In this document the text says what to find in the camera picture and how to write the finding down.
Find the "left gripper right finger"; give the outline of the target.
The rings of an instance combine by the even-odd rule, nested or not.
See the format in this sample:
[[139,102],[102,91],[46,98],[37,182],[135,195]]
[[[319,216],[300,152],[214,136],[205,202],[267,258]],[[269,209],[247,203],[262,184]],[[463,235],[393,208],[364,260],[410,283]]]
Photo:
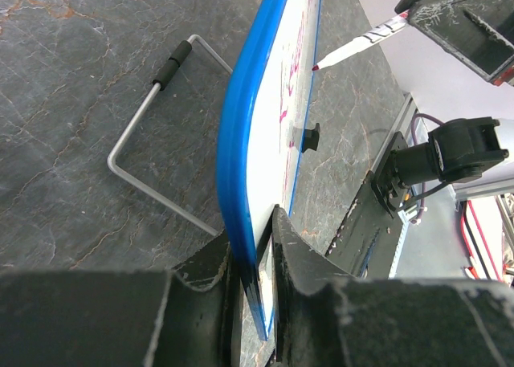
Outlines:
[[278,366],[510,366],[513,290],[471,279],[359,279],[271,217]]

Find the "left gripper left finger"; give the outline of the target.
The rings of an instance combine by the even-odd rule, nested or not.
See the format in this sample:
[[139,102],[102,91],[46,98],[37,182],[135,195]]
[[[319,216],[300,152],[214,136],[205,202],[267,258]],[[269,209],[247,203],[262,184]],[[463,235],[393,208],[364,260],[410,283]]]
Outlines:
[[1,275],[4,366],[236,366],[243,298],[221,234],[163,271]]

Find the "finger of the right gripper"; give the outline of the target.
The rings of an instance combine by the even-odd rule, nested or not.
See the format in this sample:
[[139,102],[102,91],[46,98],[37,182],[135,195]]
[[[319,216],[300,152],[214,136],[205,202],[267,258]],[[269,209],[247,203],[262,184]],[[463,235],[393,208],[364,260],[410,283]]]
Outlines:
[[394,11],[483,80],[513,85],[513,0],[400,0]]

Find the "white marker pen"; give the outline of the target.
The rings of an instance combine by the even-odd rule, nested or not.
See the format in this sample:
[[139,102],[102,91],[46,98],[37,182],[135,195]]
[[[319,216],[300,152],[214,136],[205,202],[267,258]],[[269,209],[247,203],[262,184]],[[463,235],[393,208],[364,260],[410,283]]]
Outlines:
[[312,71],[331,67],[392,37],[407,27],[407,17],[408,11],[405,10],[370,31],[357,36],[352,41],[327,54],[313,66]]

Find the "blue framed whiteboard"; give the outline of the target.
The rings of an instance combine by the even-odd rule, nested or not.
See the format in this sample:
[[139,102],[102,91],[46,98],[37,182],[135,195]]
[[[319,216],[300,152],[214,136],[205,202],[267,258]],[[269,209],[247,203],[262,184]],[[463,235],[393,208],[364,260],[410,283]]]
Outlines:
[[258,336],[274,320],[271,216],[292,208],[321,0],[262,0],[222,107],[216,188]]

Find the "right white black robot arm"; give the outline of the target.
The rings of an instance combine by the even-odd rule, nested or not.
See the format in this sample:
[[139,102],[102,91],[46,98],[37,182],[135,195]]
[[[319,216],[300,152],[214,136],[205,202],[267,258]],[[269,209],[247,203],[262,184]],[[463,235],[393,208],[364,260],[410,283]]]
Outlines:
[[[382,38],[410,25],[494,85],[513,84],[513,0],[401,0],[396,16],[377,27]],[[490,116],[456,119],[409,147],[396,132],[371,177],[381,207],[394,216],[450,184],[470,182],[505,161],[508,149]],[[405,201],[414,185],[437,180],[432,191]]]

